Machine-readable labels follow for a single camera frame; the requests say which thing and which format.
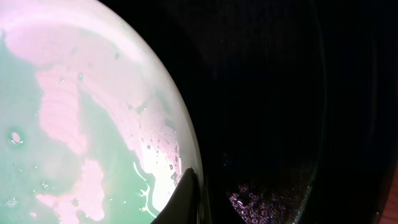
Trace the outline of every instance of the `black object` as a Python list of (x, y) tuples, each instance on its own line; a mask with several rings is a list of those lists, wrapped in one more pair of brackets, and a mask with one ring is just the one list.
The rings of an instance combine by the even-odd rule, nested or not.
[(199, 184), (192, 168), (187, 169), (169, 202), (152, 224), (194, 224), (199, 219)]

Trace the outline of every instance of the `dark background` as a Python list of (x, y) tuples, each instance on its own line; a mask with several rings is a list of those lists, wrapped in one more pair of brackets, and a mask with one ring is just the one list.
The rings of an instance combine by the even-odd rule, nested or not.
[(291, 188), (319, 162), (303, 222), (381, 212), (396, 158), (392, 3), (102, 2), (166, 66), (220, 192), (251, 180)]

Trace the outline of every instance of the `bubble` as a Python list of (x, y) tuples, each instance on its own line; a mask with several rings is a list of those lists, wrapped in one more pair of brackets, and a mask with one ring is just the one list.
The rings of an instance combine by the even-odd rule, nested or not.
[(12, 198), (6, 202), (6, 206), (8, 208), (14, 208), (18, 204), (18, 200), (16, 198)]
[(47, 189), (47, 188), (49, 187), (49, 185), (48, 185), (48, 183), (46, 183), (46, 182), (42, 182), (42, 187), (43, 187), (44, 189)]
[(83, 74), (82, 74), (82, 73), (79, 73), (79, 75), (78, 75), (78, 79), (79, 79), (80, 81), (82, 81), (82, 80), (83, 80)]
[(8, 142), (10, 145), (16, 146), (22, 144), (24, 141), (22, 140), (21, 136), (18, 133), (12, 132), (9, 136)]

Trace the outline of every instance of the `white bowl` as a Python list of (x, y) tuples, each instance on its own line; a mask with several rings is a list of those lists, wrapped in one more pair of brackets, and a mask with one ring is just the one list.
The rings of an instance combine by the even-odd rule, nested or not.
[(186, 168), (203, 186), (177, 87), (98, 1), (0, 0), (0, 111), (0, 223), (149, 223)]

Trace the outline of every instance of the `glittery surface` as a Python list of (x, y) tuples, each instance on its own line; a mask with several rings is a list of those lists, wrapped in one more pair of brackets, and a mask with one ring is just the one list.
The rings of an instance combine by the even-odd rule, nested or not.
[(294, 187), (254, 190), (250, 184), (239, 186), (229, 201), (247, 224), (297, 223), (311, 187), (312, 169), (300, 169)]

